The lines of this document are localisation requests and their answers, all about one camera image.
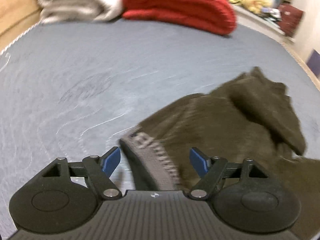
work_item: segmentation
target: screw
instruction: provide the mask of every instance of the screw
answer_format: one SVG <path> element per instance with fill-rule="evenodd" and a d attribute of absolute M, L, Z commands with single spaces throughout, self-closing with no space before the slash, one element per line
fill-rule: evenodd
<path fill-rule="evenodd" d="M 115 188 L 109 188 L 109 189 L 106 189 L 103 194 L 106 196 L 106 197 L 116 197 L 119 195 L 119 191 L 116 190 Z"/>
<path fill-rule="evenodd" d="M 205 197 L 206 195 L 207 193 L 202 189 L 195 189 L 191 191 L 191 196 L 193 197 L 202 198 L 202 197 Z"/>

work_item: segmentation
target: blue gripper pad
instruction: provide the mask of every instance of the blue gripper pad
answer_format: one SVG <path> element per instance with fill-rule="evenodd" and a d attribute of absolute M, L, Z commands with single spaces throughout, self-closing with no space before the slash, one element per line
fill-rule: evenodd
<path fill-rule="evenodd" d="M 108 178 L 111 176 L 111 174 L 115 171 L 116 167 L 120 163 L 121 154 L 120 154 L 120 148 L 119 147 L 113 147 L 109 152 L 107 152 L 105 155 L 101 157 L 101 166 L 102 171 L 108 176 Z"/>
<path fill-rule="evenodd" d="M 189 160 L 196 173 L 202 178 L 209 170 L 210 158 L 199 149 L 192 147 L 189 153 Z"/>

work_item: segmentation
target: gray mattress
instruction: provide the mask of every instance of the gray mattress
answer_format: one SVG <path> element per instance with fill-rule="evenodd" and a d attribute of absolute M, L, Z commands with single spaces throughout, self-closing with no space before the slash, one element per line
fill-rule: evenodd
<path fill-rule="evenodd" d="M 306 156 L 320 157 L 319 91 L 289 53 L 261 33 L 240 25 L 221 37 L 125 20 L 32 29 L 0 58 L 1 235 L 15 230 L 10 197 L 50 161 L 102 155 L 153 112 L 253 66 L 288 86 Z M 112 179 L 122 190 L 134 187 L 124 158 Z"/>

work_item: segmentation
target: brown fabric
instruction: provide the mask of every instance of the brown fabric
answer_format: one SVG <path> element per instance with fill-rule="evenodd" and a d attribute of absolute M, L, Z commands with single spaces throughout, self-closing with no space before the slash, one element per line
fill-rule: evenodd
<path fill-rule="evenodd" d="M 279 5 L 278 9 L 280 10 L 282 21 L 277 24 L 285 35 L 292 37 L 301 21 L 303 11 L 287 3 Z"/>
<path fill-rule="evenodd" d="M 175 101 L 142 121 L 139 131 L 164 146 L 187 188 L 198 178 L 191 147 L 229 162 L 253 158 L 300 197 L 302 213 L 292 231 L 311 239 L 320 230 L 320 161 L 292 158 L 292 150 L 302 155 L 306 145 L 285 92 L 256 67 L 207 95 Z"/>

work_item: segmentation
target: ribbed black plate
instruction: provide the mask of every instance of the ribbed black plate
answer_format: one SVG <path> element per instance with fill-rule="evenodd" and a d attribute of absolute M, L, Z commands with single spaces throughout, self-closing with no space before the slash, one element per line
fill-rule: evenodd
<path fill-rule="evenodd" d="M 250 235 L 222 223 L 206 202 L 186 198 L 182 191 L 128 191 L 104 202 L 83 226 L 56 235 L 18 231 L 10 240 L 298 240 L 289 231 Z"/>

